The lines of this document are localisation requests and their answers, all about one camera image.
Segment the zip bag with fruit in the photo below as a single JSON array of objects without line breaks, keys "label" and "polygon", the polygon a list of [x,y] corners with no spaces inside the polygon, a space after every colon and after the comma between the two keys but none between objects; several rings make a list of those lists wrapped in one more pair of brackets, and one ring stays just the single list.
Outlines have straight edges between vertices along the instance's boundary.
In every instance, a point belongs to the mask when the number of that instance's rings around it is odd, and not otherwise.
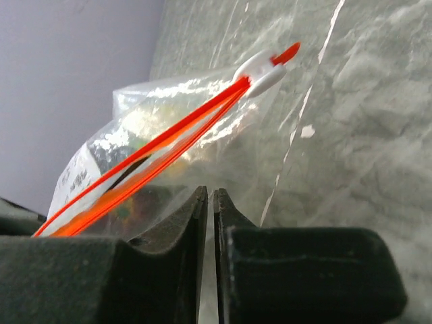
[{"label": "zip bag with fruit", "polygon": [[[286,75],[285,65],[296,56],[300,47],[301,44],[296,42],[280,54],[264,50],[250,57],[236,70],[231,84],[226,89],[102,175],[45,221],[36,230],[34,236],[69,237],[82,233],[165,171],[204,136],[241,98],[257,97],[275,86]],[[126,170],[136,162],[150,157],[171,143],[174,143],[175,146],[146,169],[133,175],[124,183],[104,192],[89,208],[72,216],[59,228],[52,226],[75,203],[109,178]]]}]

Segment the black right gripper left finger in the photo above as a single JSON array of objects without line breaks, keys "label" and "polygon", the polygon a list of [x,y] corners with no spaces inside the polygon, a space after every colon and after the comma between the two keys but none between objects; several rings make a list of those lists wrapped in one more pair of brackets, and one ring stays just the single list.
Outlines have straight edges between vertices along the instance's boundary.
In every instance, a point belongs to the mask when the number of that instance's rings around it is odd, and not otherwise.
[{"label": "black right gripper left finger", "polygon": [[114,237],[1,237],[2,323],[196,323],[208,194]]}]

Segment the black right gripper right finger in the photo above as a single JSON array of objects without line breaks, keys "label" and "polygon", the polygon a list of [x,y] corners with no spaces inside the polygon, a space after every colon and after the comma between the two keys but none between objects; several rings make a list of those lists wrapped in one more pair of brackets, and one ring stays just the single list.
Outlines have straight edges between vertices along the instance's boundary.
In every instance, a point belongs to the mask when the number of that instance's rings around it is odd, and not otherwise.
[{"label": "black right gripper right finger", "polygon": [[408,302],[389,248],[363,227],[258,227],[214,193],[220,323],[386,323]]}]

